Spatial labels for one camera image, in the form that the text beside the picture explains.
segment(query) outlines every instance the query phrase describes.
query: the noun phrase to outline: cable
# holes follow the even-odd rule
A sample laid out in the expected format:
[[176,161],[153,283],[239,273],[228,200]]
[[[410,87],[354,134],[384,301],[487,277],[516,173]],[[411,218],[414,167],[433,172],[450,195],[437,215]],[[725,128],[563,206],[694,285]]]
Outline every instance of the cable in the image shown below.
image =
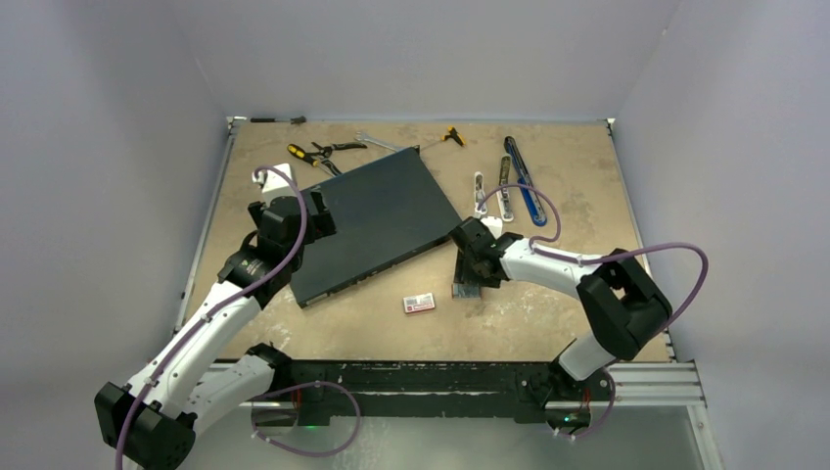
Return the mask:
[[346,439],[346,441],[344,443],[342,443],[338,447],[335,447],[331,450],[326,450],[324,452],[313,452],[313,451],[310,451],[310,450],[302,450],[301,448],[292,447],[292,446],[289,446],[287,444],[283,444],[283,443],[280,443],[278,441],[274,441],[273,439],[271,439],[271,438],[265,436],[264,434],[262,434],[262,432],[259,431],[259,428],[256,427],[256,422],[254,421],[254,413],[253,412],[251,413],[251,427],[252,427],[252,429],[254,429],[254,433],[251,435],[251,437],[252,438],[254,438],[254,437],[260,438],[261,440],[265,441],[268,444],[271,444],[272,446],[279,447],[282,450],[287,450],[288,452],[295,453],[295,454],[301,455],[303,457],[331,457],[332,455],[343,451],[344,449],[346,449],[346,447],[351,446],[351,443],[354,442],[354,440],[357,438],[357,433],[360,430],[360,421],[361,421],[360,407],[357,405],[357,399],[354,398],[354,395],[349,393],[348,390],[346,390],[346,388],[343,387],[342,385],[335,384],[334,382],[325,382],[325,381],[319,381],[318,380],[316,382],[308,382],[308,383],[305,383],[305,384],[294,385],[293,387],[278,390],[276,392],[269,392],[267,394],[260,395],[259,397],[256,397],[252,400],[270,399],[270,398],[273,398],[273,397],[277,397],[277,396],[286,394],[288,392],[293,392],[295,390],[299,391],[299,390],[308,389],[308,388],[311,388],[311,387],[320,387],[321,385],[325,386],[325,387],[331,387],[333,389],[337,389],[337,390],[343,392],[343,394],[346,395],[348,400],[351,401],[351,405],[354,406],[354,418],[356,419],[356,421],[354,423],[354,429],[351,431],[351,434],[348,436],[348,439]]
[[135,418],[135,413],[138,410],[139,404],[144,402],[144,399],[150,393],[150,389],[152,388],[151,384],[155,384],[159,380],[159,377],[164,373],[164,369],[170,364],[170,362],[179,353],[179,351],[181,351],[184,345],[186,345],[187,342],[190,341],[191,338],[193,338],[193,335],[195,335],[203,326],[208,324],[208,322],[205,321],[205,318],[210,320],[211,318],[213,318],[214,315],[216,315],[217,312],[219,312],[226,306],[229,306],[230,304],[236,302],[242,297],[258,289],[262,284],[265,284],[266,282],[270,281],[271,278],[276,276],[277,273],[279,273],[285,266],[288,265],[288,263],[291,261],[294,255],[297,254],[297,251],[299,251],[300,247],[302,246],[302,239],[305,235],[305,226],[308,223],[308,215],[306,214],[305,200],[302,197],[300,188],[297,187],[297,184],[295,184],[295,182],[292,181],[290,177],[288,177],[285,173],[273,166],[258,166],[254,170],[254,176],[258,176],[263,171],[273,171],[277,174],[277,176],[283,178],[286,181],[286,183],[288,183],[288,186],[291,188],[294,194],[297,196],[297,201],[300,204],[300,234],[298,235],[297,240],[294,242],[294,245],[288,251],[286,257],[282,261],[280,261],[276,267],[271,269],[267,274],[262,276],[261,279],[254,282],[250,286],[228,297],[224,301],[221,301],[214,305],[213,308],[207,311],[205,317],[200,318],[196,323],[194,323],[193,327],[189,328],[187,331],[183,333],[179,333],[180,336],[178,341],[173,345],[172,348],[170,348],[170,351],[167,353],[167,355],[159,361],[159,366],[156,367],[156,370],[154,370],[153,373],[150,375],[150,380],[148,381],[149,383],[146,383],[144,387],[141,388],[141,391],[138,393],[138,395],[136,395],[135,400],[130,405],[129,410],[127,410],[126,417],[124,418],[124,423],[121,425],[121,430],[118,433],[118,443],[115,446],[115,470],[123,470],[124,446],[126,445],[127,434],[129,433],[129,428],[132,425],[132,420]]
[[[660,334],[661,331],[665,330],[666,328],[669,328],[669,325],[671,325],[684,311],[686,311],[687,308],[689,308],[689,306],[692,304],[692,301],[695,300],[695,298],[697,297],[697,295],[700,292],[701,288],[703,287],[703,283],[706,280],[707,274],[709,273],[709,257],[706,256],[706,253],[704,253],[704,251],[700,247],[698,247],[697,245],[693,245],[691,243],[685,243],[685,242],[661,243],[659,245],[653,245],[651,247],[639,248],[637,250],[631,250],[630,252],[620,253],[620,254],[617,254],[617,255],[608,255],[606,257],[595,258],[595,259],[573,258],[573,257],[568,257],[566,255],[560,255],[560,254],[557,254],[557,253],[545,252],[545,251],[537,249],[536,246],[535,246],[536,242],[541,241],[541,242],[553,243],[553,242],[556,242],[557,240],[559,240],[559,236],[562,234],[562,221],[559,217],[559,212],[556,210],[556,206],[553,205],[553,202],[550,200],[550,198],[545,196],[544,193],[542,193],[538,189],[533,188],[531,186],[528,186],[526,184],[521,184],[521,183],[504,184],[502,186],[499,186],[499,187],[493,189],[492,191],[490,191],[486,195],[484,195],[484,198],[479,202],[479,208],[481,208],[481,206],[484,205],[484,202],[486,202],[486,200],[489,199],[489,197],[492,196],[493,194],[495,194],[496,192],[501,191],[504,188],[511,188],[511,187],[524,188],[524,189],[527,189],[528,191],[532,191],[533,193],[536,194],[536,196],[542,198],[548,204],[548,206],[550,206],[550,209],[553,211],[553,214],[556,217],[556,234],[553,237],[546,238],[546,237],[542,237],[542,236],[539,236],[539,235],[530,237],[528,243],[530,244],[530,248],[537,255],[542,255],[543,257],[546,257],[546,258],[558,259],[560,261],[572,262],[572,263],[577,264],[577,265],[592,265],[592,264],[603,264],[603,263],[606,263],[606,262],[616,262],[616,261],[620,261],[622,259],[629,259],[629,258],[638,257],[640,255],[646,255],[646,254],[649,254],[649,253],[655,253],[655,252],[661,252],[661,251],[673,250],[673,249],[690,250],[692,252],[695,252],[698,255],[698,257],[700,257],[700,259],[701,259],[701,271],[700,271],[700,274],[698,275],[697,281],[695,281],[695,285],[692,287],[692,290],[689,292],[689,295],[686,296],[686,299],[680,304],[680,306],[677,308],[677,310],[675,310],[674,313],[672,313],[669,316],[669,318],[667,318],[667,320],[660,326],[660,328],[657,329],[657,331],[652,336],[652,338],[649,338],[649,341],[651,341],[651,339],[653,339],[658,334]],[[616,362],[618,362],[618,361],[614,360],[613,362],[608,364],[608,366],[610,366],[610,365],[612,365]],[[609,384],[609,387],[610,387],[608,407],[606,407],[605,411],[602,413],[602,415],[599,418],[597,418],[596,423],[592,423],[585,431],[583,431],[583,432],[581,432],[577,435],[571,436],[571,439],[583,438],[583,437],[591,434],[592,432],[594,432],[596,430],[596,428],[598,428],[599,426],[602,426],[602,424],[605,423],[605,420],[608,418],[608,415],[611,414],[611,409],[614,407],[614,400],[617,398],[617,384],[614,382],[614,378],[611,376],[611,373],[608,371],[608,366],[603,367],[601,369],[603,374],[605,374],[606,378],[608,379],[608,384]]]

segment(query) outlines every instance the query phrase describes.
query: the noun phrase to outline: small box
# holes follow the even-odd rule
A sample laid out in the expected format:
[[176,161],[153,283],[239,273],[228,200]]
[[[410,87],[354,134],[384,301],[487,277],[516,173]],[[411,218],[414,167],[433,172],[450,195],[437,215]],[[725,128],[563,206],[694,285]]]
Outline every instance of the small box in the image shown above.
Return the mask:
[[433,293],[421,294],[403,298],[403,311],[407,315],[418,311],[432,310],[436,307],[436,300]]

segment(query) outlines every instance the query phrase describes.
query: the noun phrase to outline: wall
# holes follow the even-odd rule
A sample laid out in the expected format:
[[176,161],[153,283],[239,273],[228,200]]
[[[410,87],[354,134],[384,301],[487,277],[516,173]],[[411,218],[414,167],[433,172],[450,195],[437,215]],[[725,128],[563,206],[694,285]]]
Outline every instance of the wall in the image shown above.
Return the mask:
[[223,114],[168,3],[7,3],[2,466],[113,468],[92,399],[169,338]]
[[679,0],[176,0],[227,115],[608,118]]
[[[699,243],[671,329],[696,358],[726,468],[830,461],[830,4],[683,2],[615,127],[647,243]],[[679,301],[693,257],[655,256]]]

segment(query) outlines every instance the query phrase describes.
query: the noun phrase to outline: yellow and black pliers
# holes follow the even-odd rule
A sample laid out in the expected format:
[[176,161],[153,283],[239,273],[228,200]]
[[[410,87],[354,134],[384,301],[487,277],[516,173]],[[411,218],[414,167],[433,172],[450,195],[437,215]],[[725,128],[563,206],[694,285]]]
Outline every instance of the yellow and black pliers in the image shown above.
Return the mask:
[[317,148],[317,152],[306,152],[297,144],[288,144],[288,153],[297,157],[298,159],[306,162],[311,166],[320,166],[322,165],[323,170],[327,173],[331,174],[332,176],[339,176],[343,174],[331,160],[329,157],[332,156],[332,153],[336,150],[348,150],[348,149],[365,149],[366,144],[361,142],[349,142],[347,144],[332,144],[326,147],[321,147],[317,145],[316,142],[311,142],[311,145]]

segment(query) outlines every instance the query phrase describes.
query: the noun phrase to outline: beige table surface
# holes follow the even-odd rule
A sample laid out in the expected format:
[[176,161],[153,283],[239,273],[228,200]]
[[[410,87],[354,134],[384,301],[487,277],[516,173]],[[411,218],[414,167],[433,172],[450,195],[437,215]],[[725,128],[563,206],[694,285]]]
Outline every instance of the beige table surface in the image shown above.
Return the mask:
[[[465,148],[444,142],[422,154],[461,218],[472,214],[472,179],[484,174],[485,189],[498,180],[506,135],[516,138],[537,188],[558,206],[563,232],[555,246],[563,250],[607,254],[616,247],[637,247],[616,156],[602,125],[455,124],[467,139]],[[358,130],[396,145],[422,146],[437,140],[446,124],[328,123],[302,125],[246,123],[239,130],[199,264],[188,317],[205,297],[225,259],[254,228],[247,206],[259,199],[251,183],[258,165],[291,163],[300,188],[329,176],[291,157],[286,145],[306,150],[352,141]],[[335,152],[333,162],[348,171],[388,155],[374,145],[367,150]],[[511,181],[516,174],[511,168]],[[505,229],[526,236],[552,234],[553,217],[536,227],[521,193],[511,189],[516,218]],[[499,214],[494,199],[490,214]],[[450,296],[456,250],[449,242],[349,287],[305,309],[290,288],[274,297],[225,348],[221,357],[236,358],[260,342],[294,358],[550,360],[574,337],[588,330],[578,301],[529,283],[502,283],[486,289],[482,300],[453,301]],[[402,298],[432,292],[437,308],[406,316]],[[637,360],[666,361],[658,337]]]

